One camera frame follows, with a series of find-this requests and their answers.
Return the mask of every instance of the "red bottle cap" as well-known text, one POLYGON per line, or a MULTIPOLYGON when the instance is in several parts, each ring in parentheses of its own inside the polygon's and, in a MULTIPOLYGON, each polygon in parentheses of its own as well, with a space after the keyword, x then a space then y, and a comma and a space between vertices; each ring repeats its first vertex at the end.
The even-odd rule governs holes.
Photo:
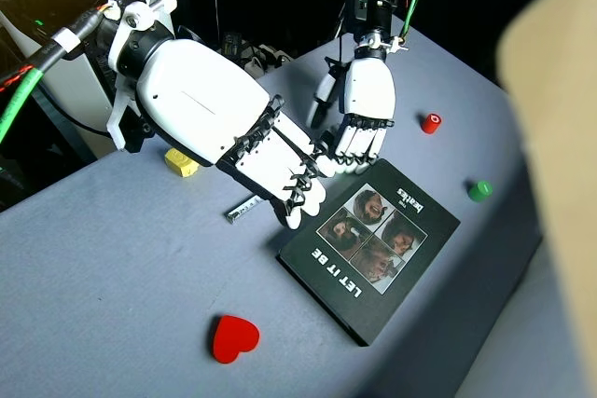
POLYGON ((441 117, 438 114, 429 114, 423 122, 421 129, 423 130, 423 132, 433 134, 437 130, 437 128, 439 128, 440 124, 441 117))

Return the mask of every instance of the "red heart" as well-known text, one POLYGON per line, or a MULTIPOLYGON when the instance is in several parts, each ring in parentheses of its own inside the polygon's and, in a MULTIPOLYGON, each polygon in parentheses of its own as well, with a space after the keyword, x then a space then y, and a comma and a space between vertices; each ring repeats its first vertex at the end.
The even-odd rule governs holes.
POLYGON ((215 329, 214 357, 230 364, 241 352, 253 350, 259 342, 259 330, 249 321, 234 316, 222 316, 215 329))

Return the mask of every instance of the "gray table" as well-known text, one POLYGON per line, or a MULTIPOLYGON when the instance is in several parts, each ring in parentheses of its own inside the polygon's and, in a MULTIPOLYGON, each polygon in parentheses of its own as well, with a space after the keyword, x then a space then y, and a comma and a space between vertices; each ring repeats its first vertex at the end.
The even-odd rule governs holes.
MULTIPOLYGON (((373 346, 357 347, 275 260, 292 232, 269 204, 231 226, 223 214, 248 191, 217 169, 177 177, 155 138, 0 214, 0 396, 453 395, 539 228, 504 93, 415 31, 409 47, 388 59, 396 125, 382 156, 462 224, 373 346), (443 118, 432 136, 418 124, 428 112, 443 118), (465 191, 476 179, 494 187, 481 204, 465 191), (225 313, 261 330, 230 365, 209 351, 225 313)), ((326 55, 338 44, 260 82, 303 119, 326 55)), ((327 181, 329 195, 350 182, 327 181)))

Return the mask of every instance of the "black book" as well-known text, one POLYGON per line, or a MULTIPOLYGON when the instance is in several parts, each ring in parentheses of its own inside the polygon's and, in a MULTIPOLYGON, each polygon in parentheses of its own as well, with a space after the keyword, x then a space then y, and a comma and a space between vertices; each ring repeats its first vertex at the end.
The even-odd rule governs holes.
POLYGON ((379 160, 278 254, 360 345, 370 345, 460 221, 379 160))

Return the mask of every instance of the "yellow object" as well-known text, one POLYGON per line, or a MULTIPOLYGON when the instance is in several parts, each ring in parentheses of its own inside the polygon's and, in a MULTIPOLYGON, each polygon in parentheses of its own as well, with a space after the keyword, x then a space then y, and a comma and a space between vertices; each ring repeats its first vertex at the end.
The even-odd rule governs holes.
POLYGON ((166 153, 164 159, 166 165, 180 177, 189 177, 199 169, 199 163, 174 148, 166 153))

